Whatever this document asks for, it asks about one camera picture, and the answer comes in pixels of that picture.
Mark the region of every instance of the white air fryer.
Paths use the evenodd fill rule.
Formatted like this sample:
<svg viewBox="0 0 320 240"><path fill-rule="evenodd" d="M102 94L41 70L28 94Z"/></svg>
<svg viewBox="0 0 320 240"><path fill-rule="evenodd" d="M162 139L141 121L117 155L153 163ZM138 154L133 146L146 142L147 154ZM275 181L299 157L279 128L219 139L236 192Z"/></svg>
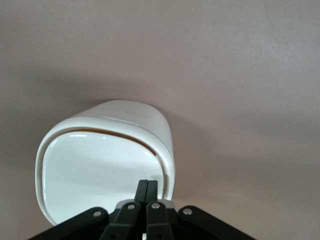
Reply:
<svg viewBox="0 0 320 240"><path fill-rule="evenodd" d="M113 212L144 179L158 181L158 199L171 199L170 128L144 103L113 100L68 118L47 133L36 156L36 196L53 225L92 207Z"/></svg>

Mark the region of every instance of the white plastic casing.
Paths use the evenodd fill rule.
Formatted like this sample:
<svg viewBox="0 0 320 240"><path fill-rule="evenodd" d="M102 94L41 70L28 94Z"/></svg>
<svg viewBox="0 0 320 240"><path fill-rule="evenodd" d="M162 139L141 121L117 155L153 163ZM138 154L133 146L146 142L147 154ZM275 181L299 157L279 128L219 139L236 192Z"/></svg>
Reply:
<svg viewBox="0 0 320 240"><path fill-rule="evenodd" d="M144 103L113 100L66 119L47 133L36 156L36 196L53 225L92 207L113 212L134 198L143 179L158 181L158 199L171 199L170 128Z"/></svg>

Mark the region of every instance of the glossy white panel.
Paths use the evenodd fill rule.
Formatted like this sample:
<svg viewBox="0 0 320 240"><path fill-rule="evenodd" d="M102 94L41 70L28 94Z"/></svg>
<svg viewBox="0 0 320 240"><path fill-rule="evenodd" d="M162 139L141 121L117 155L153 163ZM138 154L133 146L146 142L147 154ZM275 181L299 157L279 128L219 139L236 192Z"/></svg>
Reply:
<svg viewBox="0 0 320 240"><path fill-rule="evenodd" d="M44 154L42 193L53 224L89 208L109 213L116 204L133 199L139 180L164 176L157 157L132 140L96 132L75 131L54 139Z"/></svg>

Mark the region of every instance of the metal screw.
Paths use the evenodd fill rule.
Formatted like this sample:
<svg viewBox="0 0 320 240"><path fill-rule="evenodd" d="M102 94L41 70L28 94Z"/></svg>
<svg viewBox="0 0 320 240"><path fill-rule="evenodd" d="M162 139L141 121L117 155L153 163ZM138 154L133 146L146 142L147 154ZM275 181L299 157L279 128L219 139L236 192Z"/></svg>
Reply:
<svg viewBox="0 0 320 240"><path fill-rule="evenodd" d="M127 208L128 208L129 210L134 209L134 208L135 208L135 205L134 205L134 204L130 204L130 205L128 205Z"/></svg>
<svg viewBox="0 0 320 240"><path fill-rule="evenodd" d="M93 216L94 216L94 217L99 217L101 214L102 214L101 211L95 211L95 212L93 213Z"/></svg>
<svg viewBox="0 0 320 240"><path fill-rule="evenodd" d="M152 203L151 207L152 207L153 209L158 209L158 208L160 208L160 204L157 203L157 202L155 202L155 203Z"/></svg>
<svg viewBox="0 0 320 240"><path fill-rule="evenodd" d="M183 209L183 213L185 215L191 215L192 214L192 210L190 208L185 208L185 209Z"/></svg>

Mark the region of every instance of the orange trim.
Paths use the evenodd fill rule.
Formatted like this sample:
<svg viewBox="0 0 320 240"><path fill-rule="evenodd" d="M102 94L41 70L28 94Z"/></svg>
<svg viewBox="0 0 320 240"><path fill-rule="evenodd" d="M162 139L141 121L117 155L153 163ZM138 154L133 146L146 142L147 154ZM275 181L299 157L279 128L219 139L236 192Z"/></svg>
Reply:
<svg viewBox="0 0 320 240"><path fill-rule="evenodd" d="M137 144L140 144L140 145L144 146L153 155L155 155L155 156L157 155L156 152L149 145L147 145L145 142L143 142L143 141L141 141L141 140L139 140L139 139L137 139L135 137L132 137L132 136L129 136L129 135L125 135L123 133L119 133L119 132L115 132L115 131L102 130L102 129L94 129L94 128L79 128L77 130L74 129L72 131L69 131L68 133L77 132L77 131L99 133L99 134L107 134L107 135L112 135L112 136L128 139L128 140L131 140L133 142L136 142Z"/></svg>

